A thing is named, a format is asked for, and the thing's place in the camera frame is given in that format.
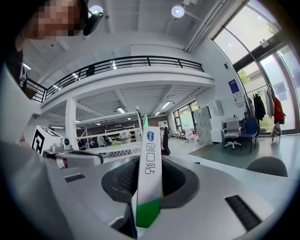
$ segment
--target logo on card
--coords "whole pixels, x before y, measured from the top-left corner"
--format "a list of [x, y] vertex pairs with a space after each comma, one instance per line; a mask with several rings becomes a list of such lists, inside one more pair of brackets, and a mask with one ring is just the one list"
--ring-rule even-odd
[[147, 132], [147, 138], [150, 142], [153, 142], [154, 140], [154, 133], [153, 132]]

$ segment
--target gray chair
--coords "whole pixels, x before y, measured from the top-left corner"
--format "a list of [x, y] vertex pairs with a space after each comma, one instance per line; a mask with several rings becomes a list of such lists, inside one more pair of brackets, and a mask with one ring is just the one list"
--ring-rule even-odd
[[258, 173], [287, 177], [284, 162], [275, 156], [260, 157], [254, 160], [246, 169]]
[[[227, 126], [225, 129], [223, 129], [224, 138], [238, 138], [240, 136], [240, 123], [239, 118], [228, 118], [227, 120]], [[235, 145], [239, 145], [241, 147], [241, 144], [237, 141], [227, 142], [225, 145], [225, 148], [229, 145], [232, 145], [232, 149], [234, 149]]]

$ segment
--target blue chair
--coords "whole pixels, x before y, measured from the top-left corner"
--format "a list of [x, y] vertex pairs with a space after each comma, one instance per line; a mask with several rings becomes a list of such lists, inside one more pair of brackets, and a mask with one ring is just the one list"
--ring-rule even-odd
[[250, 146], [250, 153], [252, 150], [252, 141], [255, 137], [255, 149], [256, 149], [256, 135], [258, 130], [258, 122], [255, 117], [248, 118], [244, 124], [244, 131], [240, 135], [242, 138], [250, 138], [251, 139], [251, 146]]

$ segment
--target red jacket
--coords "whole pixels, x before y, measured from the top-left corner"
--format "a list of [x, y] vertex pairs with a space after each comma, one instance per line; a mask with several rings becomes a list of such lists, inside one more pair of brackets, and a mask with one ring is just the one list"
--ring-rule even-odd
[[285, 119], [284, 112], [282, 110], [281, 102], [277, 99], [277, 97], [273, 98], [274, 102], [274, 122], [282, 121]]

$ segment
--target gray floor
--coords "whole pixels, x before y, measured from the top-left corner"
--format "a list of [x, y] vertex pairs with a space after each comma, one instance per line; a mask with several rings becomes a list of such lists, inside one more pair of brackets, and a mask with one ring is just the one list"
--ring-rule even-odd
[[294, 177], [299, 174], [300, 135], [281, 136], [280, 143], [279, 137], [275, 138], [274, 142], [272, 142], [270, 137], [257, 138], [256, 149], [254, 149], [253, 141], [251, 154], [249, 154], [250, 142], [247, 142], [247, 147], [243, 144], [242, 151], [240, 151], [240, 147], [238, 146], [232, 150], [232, 147], [229, 146], [225, 149], [224, 145], [225, 144], [220, 143], [203, 153], [193, 155], [244, 169], [257, 158], [276, 156], [285, 163], [289, 177]]

